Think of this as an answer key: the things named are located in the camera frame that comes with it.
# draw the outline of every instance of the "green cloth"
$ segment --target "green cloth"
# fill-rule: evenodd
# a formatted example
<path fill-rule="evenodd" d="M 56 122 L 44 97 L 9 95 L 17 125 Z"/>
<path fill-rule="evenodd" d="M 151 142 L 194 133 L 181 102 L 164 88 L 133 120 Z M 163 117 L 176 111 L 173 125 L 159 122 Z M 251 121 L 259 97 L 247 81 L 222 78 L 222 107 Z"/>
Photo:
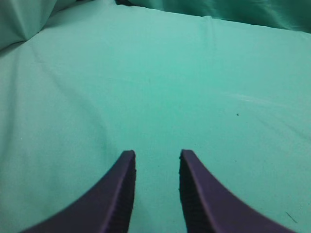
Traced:
<path fill-rule="evenodd" d="M 53 12 L 76 0 L 0 0 L 0 50 L 38 33 Z"/>
<path fill-rule="evenodd" d="M 311 33 L 310 0 L 130 0 L 162 11 Z"/>
<path fill-rule="evenodd" d="M 57 213 L 134 149 L 130 233 L 185 233 L 183 148 L 311 232 L 310 51 L 308 33 L 108 0 L 56 13 L 0 53 L 0 232 Z"/>

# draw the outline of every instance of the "green surface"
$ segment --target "green surface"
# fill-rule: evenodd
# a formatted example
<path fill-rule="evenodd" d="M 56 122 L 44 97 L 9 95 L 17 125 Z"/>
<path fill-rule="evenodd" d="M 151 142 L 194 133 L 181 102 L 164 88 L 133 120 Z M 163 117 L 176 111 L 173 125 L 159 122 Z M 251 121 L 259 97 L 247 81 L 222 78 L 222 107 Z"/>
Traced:
<path fill-rule="evenodd" d="M 129 0 L 162 11 L 311 33 L 310 0 Z"/>
<path fill-rule="evenodd" d="M 29 40 L 57 12 L 76 0 L 1 0 L 0 50 L 20 41 Z"/>
<path fill-rule="evenodd" d="M 185 148 L 256 210 L 309 233 L 310 77 L 307 33 L 107 0 L 61 11 L 0 53 L 0 232 L 55 214 L 134 149 L 130 232 L 184 233 Z"/>

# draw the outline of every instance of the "teal fabric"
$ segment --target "teal fabric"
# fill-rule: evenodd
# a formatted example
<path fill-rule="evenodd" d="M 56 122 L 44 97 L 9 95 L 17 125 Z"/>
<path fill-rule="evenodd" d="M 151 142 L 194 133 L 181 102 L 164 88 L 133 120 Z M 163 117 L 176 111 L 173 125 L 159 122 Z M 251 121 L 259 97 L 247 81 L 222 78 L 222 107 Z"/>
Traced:
<path fill-rule="evenodd" d="M 76 0 L 2 0 L 0 1 L 0 50 L 25 41 L 39 32 L 52 12 Z"/>
<path fill-rule="evenodd" d="M 0 53 L 0 232 L 57 213 L 134 149 L 130 233 L 185 233 L 182 148 L 311 232 L 310 62 L 308 33 L 107 0 L 56 13 Z"/>
<path fill-rule="evenodd" d="M 311 33 L 310 0 L 130 0 L 162 11 Z"/>

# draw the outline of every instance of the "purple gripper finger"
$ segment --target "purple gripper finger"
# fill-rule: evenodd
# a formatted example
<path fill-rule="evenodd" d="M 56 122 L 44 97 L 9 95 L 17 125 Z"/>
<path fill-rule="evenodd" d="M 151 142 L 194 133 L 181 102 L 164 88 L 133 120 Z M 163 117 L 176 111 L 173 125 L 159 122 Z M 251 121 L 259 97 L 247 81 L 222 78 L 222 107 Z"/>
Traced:
<path fill-rule="evenodd" d="M 179 174 L 188 233 L 294 233 L 230 193 L 193 151 L 181 151 Z"/>
<path fill-rule="evenodd" d="M 22 233 L 126 233 L 133 209 L 135 180 L 135 153 L 124 151 L 82 197 Z"/>

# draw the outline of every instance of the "crumpled fabric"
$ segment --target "crumpled fabric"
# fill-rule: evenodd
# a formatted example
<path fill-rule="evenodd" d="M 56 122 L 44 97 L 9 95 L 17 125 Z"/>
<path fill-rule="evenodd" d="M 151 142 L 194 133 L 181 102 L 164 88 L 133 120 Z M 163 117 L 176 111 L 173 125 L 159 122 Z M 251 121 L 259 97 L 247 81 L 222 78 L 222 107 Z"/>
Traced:
<path fill-rule="evenodd" d="M 138 6 L 311 33 L 310 0 L 129 0 Z"/>
<path fill-rule="evenodd" d="M 76 0 L 1 0 L 0 50 L 38 33 L 53 12 Z"/>

